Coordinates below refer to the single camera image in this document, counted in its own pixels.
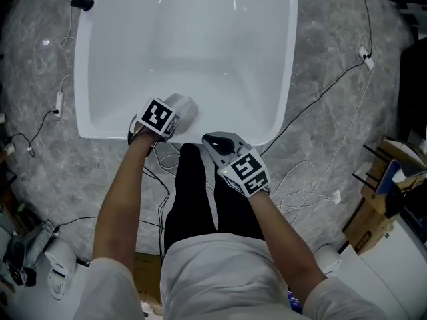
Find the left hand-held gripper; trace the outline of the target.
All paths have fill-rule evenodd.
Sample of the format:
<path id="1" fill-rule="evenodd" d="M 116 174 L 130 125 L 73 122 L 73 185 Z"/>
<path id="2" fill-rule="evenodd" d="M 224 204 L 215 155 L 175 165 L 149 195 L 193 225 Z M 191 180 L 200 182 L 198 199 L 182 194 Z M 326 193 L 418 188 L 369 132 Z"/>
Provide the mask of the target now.
<path id="1" fill-rule="evenodd" d="M 175 132 L 181 115 L 161 99 L 150 98 L 144 108 L 135 114 L 128 130 L 128 142 L 131 143 L 140 133 L 151 131 L 159 141 L 168 141 Z"/>

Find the white fluffy cleaning mitt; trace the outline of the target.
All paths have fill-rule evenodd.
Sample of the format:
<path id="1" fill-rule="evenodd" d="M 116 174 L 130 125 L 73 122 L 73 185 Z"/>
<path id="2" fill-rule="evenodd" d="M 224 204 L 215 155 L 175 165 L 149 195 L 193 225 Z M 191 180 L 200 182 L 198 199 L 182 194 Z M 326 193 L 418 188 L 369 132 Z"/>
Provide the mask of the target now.
<path id="1" fill-rule="evenodd" d="M 198 118 L 199 107 L 191 97 L 174 93 L 165 103 L 175 112 L 165 131 L 167 138 L 185 133 Z"/>

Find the white bathtub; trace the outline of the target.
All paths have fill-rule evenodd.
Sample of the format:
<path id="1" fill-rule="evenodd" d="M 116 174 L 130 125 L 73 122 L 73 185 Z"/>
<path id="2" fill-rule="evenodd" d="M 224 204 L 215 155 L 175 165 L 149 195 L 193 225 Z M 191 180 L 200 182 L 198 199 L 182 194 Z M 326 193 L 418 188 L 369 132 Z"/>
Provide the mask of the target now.
<path id="1" fill-rule="evenodd" d="M 81 12 L 74 93 L 79 135 L 125 139 L 152 97 L 199 107 L 178 143 L 225 131 L 260 146 L 280 131 L 298 0 L 94 0 Z"/>

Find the person's right forearm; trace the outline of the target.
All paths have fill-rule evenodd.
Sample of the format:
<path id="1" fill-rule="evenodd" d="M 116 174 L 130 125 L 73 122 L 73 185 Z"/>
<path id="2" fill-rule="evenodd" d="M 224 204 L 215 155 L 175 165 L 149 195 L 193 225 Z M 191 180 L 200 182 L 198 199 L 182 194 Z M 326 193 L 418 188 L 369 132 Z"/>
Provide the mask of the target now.
<path id="1" fill-rule="evenodd" d="M 301 305 L 314 288 L 326 279 L 310 248 L 286 221 L 264 192 L 248 201 L 259 223 L 277 270 Z"/>

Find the person's left forearm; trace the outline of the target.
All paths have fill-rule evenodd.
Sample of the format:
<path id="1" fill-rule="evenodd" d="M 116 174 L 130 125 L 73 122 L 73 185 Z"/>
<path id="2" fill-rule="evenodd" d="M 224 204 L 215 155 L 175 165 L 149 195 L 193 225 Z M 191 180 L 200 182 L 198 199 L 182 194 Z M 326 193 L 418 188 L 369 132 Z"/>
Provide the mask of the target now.
<path id="1" fill-rule="evenodd" d="M 143 133 L 131 142 L 97 218 L 93 259 L 113 259 L 133 270 L 143 168 L 149 150 L 157 140 L 157 135 Z"/>

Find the person's black trousers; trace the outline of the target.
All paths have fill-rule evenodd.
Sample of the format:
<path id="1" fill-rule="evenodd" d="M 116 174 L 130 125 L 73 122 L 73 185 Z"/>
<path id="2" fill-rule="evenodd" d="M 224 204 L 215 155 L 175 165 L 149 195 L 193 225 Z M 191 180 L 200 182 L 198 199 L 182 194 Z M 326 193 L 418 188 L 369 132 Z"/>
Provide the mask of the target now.
<path id="1" fill-rule="evenodd" d="M 184 144 L 180 149 L 175 178 L 175 201 L 167 214 L 164 247 L 201 235 L 230 233 L 263 240 L 256 216 L 248 198 L 229 187 L 215 175 L 214 201 L 218 224 L 214 224 L 206 191 L 206 174 L 199 147 Z"/>

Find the person's white shirt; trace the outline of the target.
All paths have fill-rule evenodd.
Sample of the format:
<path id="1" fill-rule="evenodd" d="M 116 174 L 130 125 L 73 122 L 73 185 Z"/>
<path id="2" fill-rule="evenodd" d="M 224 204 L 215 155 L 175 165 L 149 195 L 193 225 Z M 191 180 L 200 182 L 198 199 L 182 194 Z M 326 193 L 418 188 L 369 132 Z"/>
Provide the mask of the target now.
<path id="1" fill-rule="evenodd" d="M 178 241 L 161 273 L 164 320 L 387 320 L 335 277 L 310 292 L 301 313 L 292 311 L 259 239 L 216 233 Z M 113 259 L 93 260 L 74 320 L 143 320 L 131 271 Z"/>

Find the black router with antennas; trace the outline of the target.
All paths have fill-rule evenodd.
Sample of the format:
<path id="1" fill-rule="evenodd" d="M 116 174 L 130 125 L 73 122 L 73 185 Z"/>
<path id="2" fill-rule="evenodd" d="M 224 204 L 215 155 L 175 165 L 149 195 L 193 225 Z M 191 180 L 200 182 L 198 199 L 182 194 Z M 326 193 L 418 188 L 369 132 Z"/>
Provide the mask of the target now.
<path id="1" fill-rule="evenodd" d="M 385 163 L 389 163 L 389 161 L 383 157 L 381 154 L 379 154 L 377 151 L 371 149 L 369 146 L 367 146 L 366 144 L 363 144 L 363 148 L 366 149 L 369 153 L 373 154 L 376 158 L 378 158 L 379 160 L 385 162 Z M 357 174 L 353 173 L 352 176 L 354 178 L 356 178 L 359 182 L 361 182 L 363 185 L 367 186 L 369 189 L 373 190 L 373 192 L 376 192 L 377 189 L 380 186 L 380 182 L 381 179 L 376 178 L 375 176 L 371 175 L 369 172 L 367 172 L 366 176 L 367 178 L 373 180 L 374 182 L 376 182 L 376 186 L 373 186 L 371 183 L 369 183 L 367 180 L 363 180 L 361 177 L 359 177 Z"/>

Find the printed brown cardboard box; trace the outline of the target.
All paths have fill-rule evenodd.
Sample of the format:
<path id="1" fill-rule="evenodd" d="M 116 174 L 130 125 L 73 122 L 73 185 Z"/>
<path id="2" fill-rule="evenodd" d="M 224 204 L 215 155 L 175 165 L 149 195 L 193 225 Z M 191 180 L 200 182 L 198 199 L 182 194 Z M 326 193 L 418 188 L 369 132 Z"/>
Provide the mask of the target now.
<path id="1" fill-rule="evenodd" d="M 393 222 L 399 214 L 388 219 L 384 216 L 384 212 L 379 213 L 363 198 L 344 227 L 344 236 L 356 254 L 361 255 L 371 250 L 388 231 L 393 229 Z"/>

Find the blue and white flat box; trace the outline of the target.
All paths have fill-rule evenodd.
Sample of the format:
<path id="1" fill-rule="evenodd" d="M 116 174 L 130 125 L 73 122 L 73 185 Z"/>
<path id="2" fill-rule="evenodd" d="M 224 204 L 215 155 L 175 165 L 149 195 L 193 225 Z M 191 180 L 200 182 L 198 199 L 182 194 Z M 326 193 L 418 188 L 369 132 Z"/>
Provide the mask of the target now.
<path id="1" fill-rule="evenodd" d="M 401 169 L 400 163 L 397 160 L 392 160 L 383 174 L 379 185 L 376 189 L 377 195 L 386 195 L 395 185 L 393 177 Z"/>

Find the blue screen device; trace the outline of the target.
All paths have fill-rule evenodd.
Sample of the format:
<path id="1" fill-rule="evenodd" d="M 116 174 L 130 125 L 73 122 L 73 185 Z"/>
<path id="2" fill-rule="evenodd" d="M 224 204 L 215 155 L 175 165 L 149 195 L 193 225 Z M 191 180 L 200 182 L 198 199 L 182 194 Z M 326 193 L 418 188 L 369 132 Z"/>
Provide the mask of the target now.
<path id="1" fill-rule="evenodd" d="M 302 306 L 300 305 L 298 299 L 294 296 L 292 291 L 288 290 L 287 296 L 291 310 L 295 311 L 296 313 L 302 314 Z"/>

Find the black round device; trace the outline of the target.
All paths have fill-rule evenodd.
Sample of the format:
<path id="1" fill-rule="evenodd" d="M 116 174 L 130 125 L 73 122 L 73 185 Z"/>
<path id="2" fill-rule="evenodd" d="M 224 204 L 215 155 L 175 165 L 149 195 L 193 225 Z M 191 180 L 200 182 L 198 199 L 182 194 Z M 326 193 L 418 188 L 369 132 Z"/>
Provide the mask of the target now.
<path id="1" fill-rule="evenodd" d="M 393 218 L 404 208 L 404 194 L 397 185 L 393 185 L 385 198 L 384 216 L 388 219 Z"/>

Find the black furniture piece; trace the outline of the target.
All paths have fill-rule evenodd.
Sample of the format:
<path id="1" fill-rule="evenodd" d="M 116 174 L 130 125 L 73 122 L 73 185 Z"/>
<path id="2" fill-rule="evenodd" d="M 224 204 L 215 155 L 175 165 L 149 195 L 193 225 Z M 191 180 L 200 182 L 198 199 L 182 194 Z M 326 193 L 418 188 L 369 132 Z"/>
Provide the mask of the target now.
<path id="1" fill-rule="evenodd" d="M 398 138 L 406 141 L 411 131 L 427 140 L 427 38 L 409 46 L 400 58 Z"/>

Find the white cabinet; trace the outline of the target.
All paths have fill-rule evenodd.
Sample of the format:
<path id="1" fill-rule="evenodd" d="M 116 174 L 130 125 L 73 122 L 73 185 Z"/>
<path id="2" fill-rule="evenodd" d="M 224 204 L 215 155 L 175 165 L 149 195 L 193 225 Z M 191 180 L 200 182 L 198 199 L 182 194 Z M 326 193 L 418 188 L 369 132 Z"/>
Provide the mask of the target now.
<path id="1" fill-rule="evenodd" d="M 427 248 L 401 217 L 367 252 L 348 244 L 340 257 L 336 276 L 389 320 L 427 319 Z"/>

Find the white side table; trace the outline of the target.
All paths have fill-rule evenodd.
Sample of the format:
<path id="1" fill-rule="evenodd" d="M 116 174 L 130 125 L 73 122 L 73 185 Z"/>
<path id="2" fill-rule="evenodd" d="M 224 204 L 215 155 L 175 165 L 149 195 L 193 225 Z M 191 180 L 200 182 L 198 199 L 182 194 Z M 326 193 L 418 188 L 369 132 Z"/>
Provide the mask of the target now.
<path id="1" fill-rule="evenodd" d="M 32 287 L 18 286 L 5 266 L 0 275 L 6 283 L 0 281 L 0 292 L 6 293 L 7 304 L 3 307 L 6 316 L 13 320 L 72 320 L 79 306 L 85 287 L 88 267 L 76 263 L 67 292 L 62 300 L 53 298 L 48 285 L 47 274 L 50 263 L 45 253 L 39 257 L 35 266 L 36 284 Z"/>

